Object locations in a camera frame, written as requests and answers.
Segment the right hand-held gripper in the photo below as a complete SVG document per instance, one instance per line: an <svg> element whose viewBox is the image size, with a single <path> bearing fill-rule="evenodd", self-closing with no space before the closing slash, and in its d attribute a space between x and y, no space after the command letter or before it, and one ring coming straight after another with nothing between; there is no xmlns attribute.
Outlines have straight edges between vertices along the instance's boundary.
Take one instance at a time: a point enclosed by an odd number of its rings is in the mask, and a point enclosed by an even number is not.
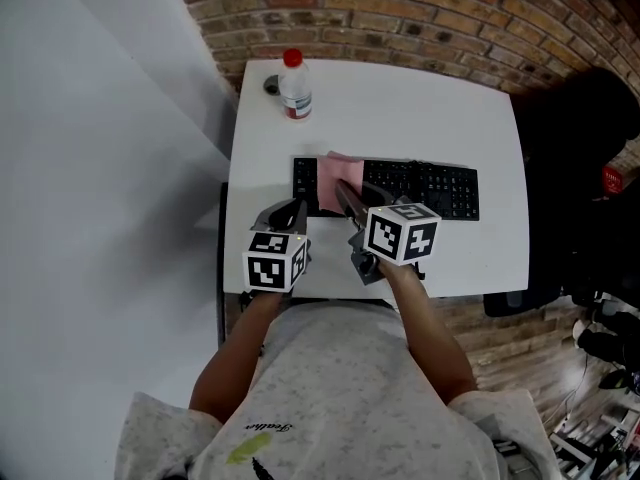
<svg viewBox="0 0 640 480"><path fill-rule="evenodd" d="M409 265L421 281L425 279L419 263L433 252L442 220L437 213L421 203L395 203L393 194L366 181L362 182L360 196L340 179L335 196L343 214L358 228L348 243L352 247L351 262L365 286L383 278L381 260L395 266Z"/></svg>

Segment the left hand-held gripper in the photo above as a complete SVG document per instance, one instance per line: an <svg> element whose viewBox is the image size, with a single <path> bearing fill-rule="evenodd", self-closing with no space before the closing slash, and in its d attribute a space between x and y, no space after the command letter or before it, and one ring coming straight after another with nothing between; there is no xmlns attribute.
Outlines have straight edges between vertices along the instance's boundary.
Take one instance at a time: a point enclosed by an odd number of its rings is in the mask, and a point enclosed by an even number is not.
<svg viewBox="0 0 640 480"><path fill-rule="evenodd" d="M308 264L308 205L304 199L287 199L264 209L256 217L242 254L247 291L288 293ZM286 231L292 226L294 234Z"/></svg>

